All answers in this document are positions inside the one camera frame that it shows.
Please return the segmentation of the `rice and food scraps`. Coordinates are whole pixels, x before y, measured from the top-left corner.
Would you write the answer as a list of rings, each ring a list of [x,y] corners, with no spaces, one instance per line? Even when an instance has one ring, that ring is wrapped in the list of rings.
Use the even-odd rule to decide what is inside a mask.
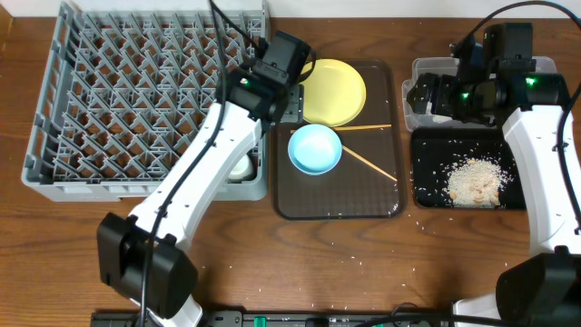
[[[444,193],[452,207],[494,208],[513,180],[512,173],[492,160],[468,158],[452,164]]]

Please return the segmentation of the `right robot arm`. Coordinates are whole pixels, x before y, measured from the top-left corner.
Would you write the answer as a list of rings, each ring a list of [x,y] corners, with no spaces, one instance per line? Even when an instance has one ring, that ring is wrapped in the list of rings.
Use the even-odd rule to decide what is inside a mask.
[[[486,28],[452,55],[413,62],[402,86],[408,128],[499,130],[515,160],[529,223],[529,258],[496,289],[455,302],[456,325],[580,323],[580,164],[572,97],[548,58],[533,54],[529,23]]]

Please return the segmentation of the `white plastic cup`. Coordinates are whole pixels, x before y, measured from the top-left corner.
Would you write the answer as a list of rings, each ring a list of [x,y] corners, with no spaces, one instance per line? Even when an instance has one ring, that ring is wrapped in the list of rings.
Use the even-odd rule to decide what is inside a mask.
[[[248,154],[245,154],[238,163],[234,165],[228,175],[229,183],[241,183],[252,180],[254,177],[254,165]]]

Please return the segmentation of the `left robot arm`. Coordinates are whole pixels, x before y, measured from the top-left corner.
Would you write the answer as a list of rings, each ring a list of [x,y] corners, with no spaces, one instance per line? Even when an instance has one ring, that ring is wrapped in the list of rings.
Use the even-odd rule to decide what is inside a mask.
[[[277,32],[258,57],[221,81],[202,127],[161,184],[131,212],[108,213],[96,232],[104,284],[139,305],[126,326],[195,326],[202,307],[188,257],[199,223],[234,166],[273,126],[309,76],[315,51]]]

